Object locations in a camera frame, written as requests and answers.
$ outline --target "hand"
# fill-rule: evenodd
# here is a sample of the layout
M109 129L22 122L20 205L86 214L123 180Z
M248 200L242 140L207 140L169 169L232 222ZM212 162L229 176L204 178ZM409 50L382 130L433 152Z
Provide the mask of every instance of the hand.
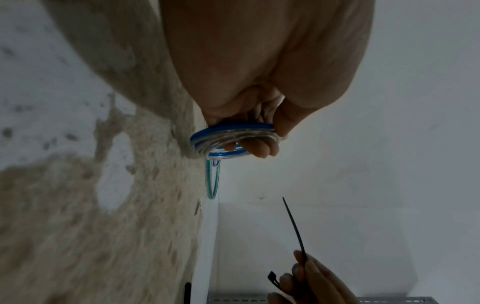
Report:
M296 304L360 304L345 284L312 256L305 263L302 252L294 253L298 264L280 277L282 290L295 299ZM269 304L291 304L278 293L268 295Z
M373 0L160 4L173 63L208 125L268 122L281 137L347 90L374 14ZM240 144L257 157L279 152L269 140Z

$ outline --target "unfinished wall surface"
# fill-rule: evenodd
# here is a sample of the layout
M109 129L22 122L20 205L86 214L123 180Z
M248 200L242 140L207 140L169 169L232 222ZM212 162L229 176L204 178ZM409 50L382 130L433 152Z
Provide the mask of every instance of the unfinished wall surface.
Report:
M0 29L0 302L182 301L204 123L158 6L7 2Z
M480 2L378 1L347 94L277 158L222 163L212 291L275 291L299 244L358 295L480 293Z

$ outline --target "concrete wall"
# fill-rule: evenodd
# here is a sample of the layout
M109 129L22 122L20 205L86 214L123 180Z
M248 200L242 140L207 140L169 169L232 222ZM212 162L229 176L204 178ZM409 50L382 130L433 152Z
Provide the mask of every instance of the concrete wall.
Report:
M378 2L346 95L267 161L222 164L212 291L264 292L298 241L358 295L480 297L480 3Z
M44 4L0 4L0 302L182 302L204 123L158 8Z

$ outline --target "perforated metal strip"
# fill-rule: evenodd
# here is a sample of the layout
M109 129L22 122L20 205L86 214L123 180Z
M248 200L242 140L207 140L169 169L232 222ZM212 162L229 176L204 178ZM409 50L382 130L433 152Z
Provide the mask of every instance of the perforated metal strip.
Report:
M439 304L432 297L359 297L366 304ZM208 296L208 304L248 304L267 303L263 294L213 294Z

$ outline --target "black object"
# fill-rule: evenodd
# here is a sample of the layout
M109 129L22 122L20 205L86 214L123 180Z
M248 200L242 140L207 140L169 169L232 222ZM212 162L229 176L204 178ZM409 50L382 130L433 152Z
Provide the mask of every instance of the black object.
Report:
M190 304L192 299L192 283L185 284L185 295L183 297L183 304Z
M295 223L295 220L294 220L294 217L292 216L292 213L290 212L290 208L289 206L287 205L287 201L285 201L285 198L283 197L283 203L285 204L285 207L286 207L286 210L288 211L288 215L290 216L290 220L291 220L291 223L293 224L293 227L295 229L295 233L296 233L296 236L298 237L298 241L300 243L300 248L301 248L301 256L302 256L302 259L303 259L303 262L306 263L307 262L307 253L305 252L305 247L304 247L304 243L302 242L302 237L300 236L300 232L299 232L299 229L297 227L297 224ZM280 289L281 291L283 291L281 288L280 288L280 283L279 281L277 281L277 275L271 271L270 274L268 275L268 280L278 289Z

